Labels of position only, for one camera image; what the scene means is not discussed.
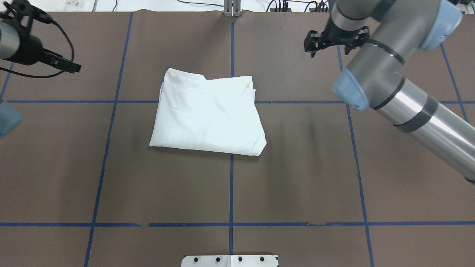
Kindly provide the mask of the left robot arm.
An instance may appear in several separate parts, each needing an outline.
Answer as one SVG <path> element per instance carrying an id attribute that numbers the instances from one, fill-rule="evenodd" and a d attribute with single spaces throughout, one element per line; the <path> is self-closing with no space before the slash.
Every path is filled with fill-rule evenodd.
<path id="1" fill-rule="evenodd" d="M 32 66 L 40 62 L 59 70 L 59 72 L 51 75 L 30 75 L 13 71 L 10 68 L 1 67 L 1 71 L 8 73 L 7 77 L 9 77 L 9 75 L 17 75 L 24 78 L 46 79 L 59 76 L 65 72 L 71 74 L 80 72 L 82 66 L 74 61 L 75 50 L 70 38 L 58 22 L 52 20 L 51 24 L 61 31 L 68 42 L 71 49 L 71 59 L 66 59 L 61 54 L 44 48 L 38 37 L 30 33 L 26 33 L 26 35 L 22 36 L 20 35 L 19 29 L 16 29 L 13 25 L 8 23 L 1 22 L 1 60 L 24 66 Z M 23 120 L 22 113 L 1 97 L 1 139 L 15 130 Z"/>

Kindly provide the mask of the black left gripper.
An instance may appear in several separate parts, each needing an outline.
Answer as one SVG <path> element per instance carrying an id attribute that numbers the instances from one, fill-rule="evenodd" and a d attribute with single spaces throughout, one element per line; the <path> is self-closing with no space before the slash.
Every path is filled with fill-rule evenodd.
<path id="1" fill-rule="evenodd" d="M 30 66 L 37 62 L 43 62 L 60 71 L 71 74 L 79 73 L 81 65 L 71 59 L 65 59 L 64 56 L 50 50 L 44 50 L 41 40 L 34 35 L 18 35 L 18 48 L 13 55 L 13 62 Z"/>

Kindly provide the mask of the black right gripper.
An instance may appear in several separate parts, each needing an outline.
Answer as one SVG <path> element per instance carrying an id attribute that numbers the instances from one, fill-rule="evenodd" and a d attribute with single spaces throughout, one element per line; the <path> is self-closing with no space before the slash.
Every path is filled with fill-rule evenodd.
<path id="1" fill-rule="evenodd" d="M 329 46 L 349 45 L 356 41 L 360 34 L 363 34 L 363 37 L 366 37 L 365 26 L 356 30 L 347 31 L 340 29 L 334 24 L 327 24 L 322 33 L 315 30 L 309 30 L 304 39 L 304 51 L 309 53 L 310 57 L 313 59 L 318 51 L 324 50 Z"/>

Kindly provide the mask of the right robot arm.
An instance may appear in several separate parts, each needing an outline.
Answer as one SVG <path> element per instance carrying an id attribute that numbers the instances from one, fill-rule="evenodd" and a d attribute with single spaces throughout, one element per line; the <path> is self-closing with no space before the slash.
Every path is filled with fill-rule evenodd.
<path id="1" fill-rule="evenodd" d="M 372 109 L 474 183 L 474 127 L 411 81 L 404 67 L 440 46 L 463 12 L 449 0 L 337 0 L 321 32 L 310 30 L 311 56 L 334 46 L 356 51 L 331 86 L 358 111 Z"/>

